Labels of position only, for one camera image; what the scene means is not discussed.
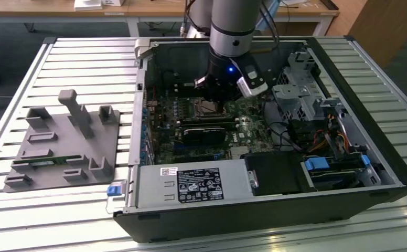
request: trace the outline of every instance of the motherboard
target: motherboard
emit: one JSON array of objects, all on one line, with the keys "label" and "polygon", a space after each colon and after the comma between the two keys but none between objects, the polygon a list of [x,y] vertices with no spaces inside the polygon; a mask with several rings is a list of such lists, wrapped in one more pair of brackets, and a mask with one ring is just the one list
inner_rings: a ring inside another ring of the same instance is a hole
[{"label": "motherboard", "polygon": [[275,150],[257,97],[231,101],[224,108],[203,97],[163,96],[148,102],[155,163],[240,159]]}]

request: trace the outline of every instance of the white table leg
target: white table leg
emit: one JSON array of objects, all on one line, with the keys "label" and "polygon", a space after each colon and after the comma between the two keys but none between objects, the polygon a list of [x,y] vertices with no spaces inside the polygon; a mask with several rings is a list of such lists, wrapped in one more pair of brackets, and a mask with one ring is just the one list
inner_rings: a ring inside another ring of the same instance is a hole
[{"label": "white table leg", "polygon": [[314,36],[326,35],[329,28],[330,28],[332,21],[333,21],[333,16],[324,17],[322,21],[317,24],[317,27],[313,33]]},{"label": "white table leg", "polygon": [[137,17],[128,17],[127,22],[128,22],[128,26],[129,26],[131,37],[140,37],[139,18]]}]

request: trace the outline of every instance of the aluminum slotted table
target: aluminum slotted table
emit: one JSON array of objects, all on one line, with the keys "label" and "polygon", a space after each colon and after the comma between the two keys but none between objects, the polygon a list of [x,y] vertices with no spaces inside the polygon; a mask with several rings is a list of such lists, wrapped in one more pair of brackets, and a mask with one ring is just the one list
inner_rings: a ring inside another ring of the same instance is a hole
[{"label": "aluminum slotted table", "polygon": [[[137,244],[112,219],[111,212],[124,202],[107,204],[107,185],[3,192],[28,128],[23,117],[36,106],[46,106],[52,114],[67,113],[58,101],[63,89],[76,90],[88,111],[112,104],[123,112],[116,180],[127,178],[135,40],[59,38],[46,40],[40,48],[0,121],[0,251],[407,251],[407,197],[340,222]],[[356,41],[344,37],[318,41],[407,163],[407,97]],[[334,96],[329,78],[322,80]]]}]

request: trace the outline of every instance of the wooden desk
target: wooden desk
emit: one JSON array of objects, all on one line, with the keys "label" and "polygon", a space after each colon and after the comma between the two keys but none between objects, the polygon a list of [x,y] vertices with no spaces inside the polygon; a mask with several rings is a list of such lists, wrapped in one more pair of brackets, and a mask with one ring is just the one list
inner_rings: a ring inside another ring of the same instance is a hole
[{"label": "wooden desk", "polygon": [[[318,23],[314,36],[324,36],[333,18],[340,11],[329,10],[321,0],[310,0],[306,4],[293,5],[298,8],[280,8],[276,22]],[[140,22],[180,22],[184,17],[185,0],[131,0],[128,8],[128,25],[132,36],[140,36]]]},{"label": "wooden desk", "polygon": [[75,0],[0,0],[0,17],[107,17],[127,16],[131,0],[120,6],[75,11]]},{"label": "wooden desk", "polygon": [[75,0],[0,0],[0,23],[24,23],[30,32],[35,23],[127,23],[129,3],[76,12]]},{"label": "wooden desk", "polygon": [[[140,37],[140,22],[180,22],[185,0],[127,0],[121,7],[76,12],[75,0],[0,0],[0,23],[128,23],[131,36]],[[320,0],[298,8],[280,8],[276,22],[317,23],[314,35],[325,35],[338,11],[329,10]]]}]

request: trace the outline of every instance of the small white box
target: small white box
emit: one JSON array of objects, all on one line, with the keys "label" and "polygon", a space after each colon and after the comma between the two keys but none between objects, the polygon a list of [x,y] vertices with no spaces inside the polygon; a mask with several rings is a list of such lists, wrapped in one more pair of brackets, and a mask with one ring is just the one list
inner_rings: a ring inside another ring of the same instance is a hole
[{"label": "small white box", "polygon": [[104,5],[121,6],[125,0],[103,0]]},{"label": "small white box", "polygon": [[75,0],[75,11],[89,11],[103,9],[101,0]]}]

